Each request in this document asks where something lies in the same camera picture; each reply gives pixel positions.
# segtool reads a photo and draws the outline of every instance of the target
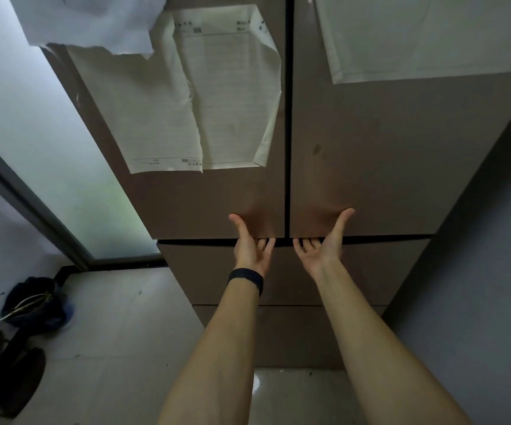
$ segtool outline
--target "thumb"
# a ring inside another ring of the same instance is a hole
[[[239,217],[235,213],[231,213],[228,216],[228,219],[231,220],[232,222],[234,222],[234,225],[238,229],[238,234],[240,235],[240,238],[249,238],[250,237],[248,228],[246,227],[246,224],[241,217]]]
[[[356,213],[356,211],[353,208],[347,208],[346,210],[343,210],[342,213],[340,213],[338,216],[334,228],[332,228],[332,233],[342,237],[346,221],[348,221],[354,213]]]

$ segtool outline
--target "torn paper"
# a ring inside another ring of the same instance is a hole
[[[316,0],[334,84],[511,71],[511,0]]]
[[[151,54],[149,30],[167,0],[10,0],[27,41],[112,54]]]
[[[162,13],[154,53],[69,53],[130,172],[265,166],[281,59],[255,5]]]

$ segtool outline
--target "hand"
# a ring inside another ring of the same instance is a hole
[[[344,232],[344,225],[354,214],[353,208],[347,208],[336,221],[334,228],[329,235],[326,236],[323,243],[317,238],[302,239],[302,247],[298,238],[293,239],[294,250],[302,262],[302,266],[310,274],[310,276],[317,280],[323,271],[324,265],[332,264],[333,262],[340,262],[342,256],[342,235]]]
[[[262,277],[265,277],[269,270],[275,239],[270,238],[268,242],[265,238],[260,238],[256,241],[248,232],[248,228],[241,217],[232,213],[228,218],[234,222],[240,235],[234,248],[234,256],[236,257],[236,267],[234,268],[257,271]]]

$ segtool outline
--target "tiled floor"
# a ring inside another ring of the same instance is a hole
[[[202,334],[169,269],[71,276],[75,306],[47,353],[37,393],[0,425],[155,425],[163,399]],[[365,424],[343,371],[255,371],[250,424]]]

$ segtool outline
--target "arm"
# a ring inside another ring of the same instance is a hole
[[[294,239],[315,280],[344,366],[371,425],[470,424],[431,372],[399,341],[365,300],[340,262],[342,233],[353,209],[342,212],[321,244]]]
[[[265,276],[275,239],[256,242],[238,215],[235,268]],[[247,424],[252,401],[259,290],[232,279],[187,365],[165,399],[159,425]]]

